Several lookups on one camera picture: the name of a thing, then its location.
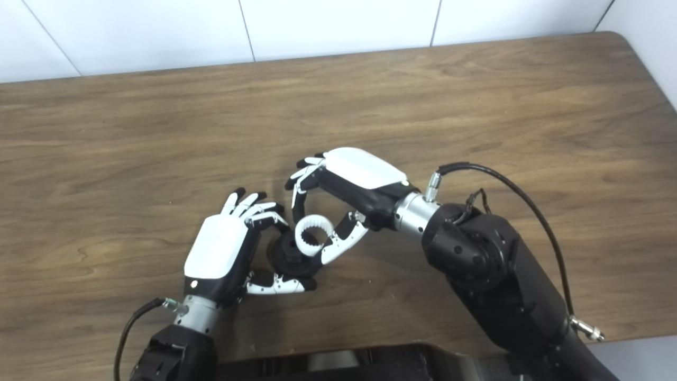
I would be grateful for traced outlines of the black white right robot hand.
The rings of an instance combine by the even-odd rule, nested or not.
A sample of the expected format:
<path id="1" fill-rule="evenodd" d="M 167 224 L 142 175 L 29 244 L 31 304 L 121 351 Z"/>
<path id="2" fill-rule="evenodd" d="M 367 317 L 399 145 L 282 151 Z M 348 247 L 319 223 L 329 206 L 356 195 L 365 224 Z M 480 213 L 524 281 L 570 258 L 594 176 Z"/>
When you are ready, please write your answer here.
<path id="1" fill-rule="evenodd" d="M 322 189 L 352 207 L 334 226 L 323 215 L 308 215 L 309 191 Z M 292 193 L 295 241 L 314 269 L 353 248 L 369 231 L 396 231 L 398 208 L 418 188 L 403 171 L 363 149 L 341 147 L 306 157 L 285 183 Z"/>

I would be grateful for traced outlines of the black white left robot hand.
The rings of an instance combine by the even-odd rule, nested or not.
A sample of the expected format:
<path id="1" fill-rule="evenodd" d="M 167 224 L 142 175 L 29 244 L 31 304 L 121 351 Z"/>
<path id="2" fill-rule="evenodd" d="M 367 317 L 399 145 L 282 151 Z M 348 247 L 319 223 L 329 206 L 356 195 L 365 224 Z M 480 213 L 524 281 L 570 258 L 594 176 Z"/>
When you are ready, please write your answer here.
<path id="1" fill-rule="evenodd" d="M 262 232 L 289 232 L 285 208 L 266 202 L 266 192 L 230 193 L 218 214 L 204 219 L 184 263 L 184 297 L 201 297 L 226 307 L 247 294 L 273 296 L 317 290 L 312 279 L 251 269 Z"/>

